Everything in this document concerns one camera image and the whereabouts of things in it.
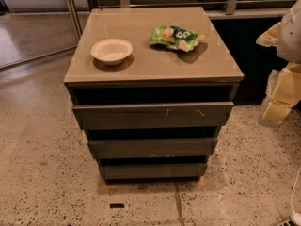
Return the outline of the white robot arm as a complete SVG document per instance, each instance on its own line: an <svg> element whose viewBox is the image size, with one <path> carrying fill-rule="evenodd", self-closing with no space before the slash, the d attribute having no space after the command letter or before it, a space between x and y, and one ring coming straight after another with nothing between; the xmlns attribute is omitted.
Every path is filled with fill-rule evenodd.
<svg viewBox="0 0 301 226"><path fill-rule="evenodd" d="M280 22L259 35L256 43L274 46L277 56L288 62L280 71L271 71L261 104L259 124L276 127L301 101L301 0L296 1Z"/></svg>

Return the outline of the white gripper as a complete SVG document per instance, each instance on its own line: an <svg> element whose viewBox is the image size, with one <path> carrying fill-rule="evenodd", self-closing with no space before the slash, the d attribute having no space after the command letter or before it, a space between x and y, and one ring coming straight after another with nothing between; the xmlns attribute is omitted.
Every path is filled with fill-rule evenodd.
<svg viewBox="0 0 301 226"><path fill-rule="evenodd" d="M256 43L263 47L276 47L280 23L271 26L256 39ZM301 100L301 65L289 63L281 71L272 70L267 82L266 96L268 100L262 102L262 117L269 121L283 121Z"/></svg>

